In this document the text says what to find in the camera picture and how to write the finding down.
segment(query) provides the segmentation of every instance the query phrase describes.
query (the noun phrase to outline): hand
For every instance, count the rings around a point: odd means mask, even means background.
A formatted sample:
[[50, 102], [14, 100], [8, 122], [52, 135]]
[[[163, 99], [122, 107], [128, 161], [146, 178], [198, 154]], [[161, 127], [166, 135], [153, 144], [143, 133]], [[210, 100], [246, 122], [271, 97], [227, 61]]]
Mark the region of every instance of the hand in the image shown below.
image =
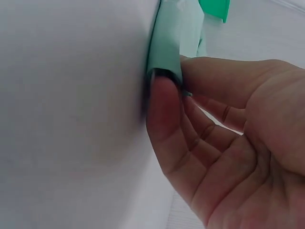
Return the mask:
[[305, 228], [305, 70], [194, 58], [182, 71], [193, 97], [156, 77], [147, 117], [173, 187], [208, 229]]

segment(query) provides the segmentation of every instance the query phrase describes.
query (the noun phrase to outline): mint green paper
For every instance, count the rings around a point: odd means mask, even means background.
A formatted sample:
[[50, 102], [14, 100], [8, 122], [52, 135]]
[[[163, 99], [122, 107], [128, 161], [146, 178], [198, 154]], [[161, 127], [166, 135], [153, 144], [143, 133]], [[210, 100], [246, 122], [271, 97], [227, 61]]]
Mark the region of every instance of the mint green paper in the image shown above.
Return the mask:
[[203, 20], [198, 0], [161, 0], [148, 56], [148, 82], [154, 69], [164, 69], [182, 86], [180, 55], [206, 55]]

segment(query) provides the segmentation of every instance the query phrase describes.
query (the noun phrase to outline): green plastic piece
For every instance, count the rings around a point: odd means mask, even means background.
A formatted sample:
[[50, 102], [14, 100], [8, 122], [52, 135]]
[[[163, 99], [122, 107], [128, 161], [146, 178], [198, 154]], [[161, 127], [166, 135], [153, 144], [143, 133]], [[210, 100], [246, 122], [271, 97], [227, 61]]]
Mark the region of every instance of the green plastic piece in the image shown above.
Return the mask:
[[199, 0], [199, 3], [205, 13], [227, 21], [230, 0]]
[[155, 70], [183, 88], [180, 55], [206, 56], [203, 20], [198, 0], [161, 0], [147, 62], [148, 84]]

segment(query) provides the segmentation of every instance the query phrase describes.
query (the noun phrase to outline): light green paper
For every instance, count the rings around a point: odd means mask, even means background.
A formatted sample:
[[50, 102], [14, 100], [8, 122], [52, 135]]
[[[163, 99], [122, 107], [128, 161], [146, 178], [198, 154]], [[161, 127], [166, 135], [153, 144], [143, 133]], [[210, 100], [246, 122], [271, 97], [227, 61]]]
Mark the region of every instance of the light green paper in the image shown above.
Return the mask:
[[154, 69], [163, 69], [183, 85], [180, 55], [206, 56], [203, 20], [198, 0], [161, 0], [148, 56], [148, 82]]

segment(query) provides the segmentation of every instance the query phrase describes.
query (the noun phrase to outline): white wall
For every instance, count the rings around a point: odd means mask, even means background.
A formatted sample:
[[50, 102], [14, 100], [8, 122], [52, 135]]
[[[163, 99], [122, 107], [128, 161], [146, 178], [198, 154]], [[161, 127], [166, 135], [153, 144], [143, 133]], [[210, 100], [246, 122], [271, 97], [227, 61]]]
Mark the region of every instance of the white wall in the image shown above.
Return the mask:
[[0, 228], [165, 226], [140, 115], [157, 2], [0, 1]]

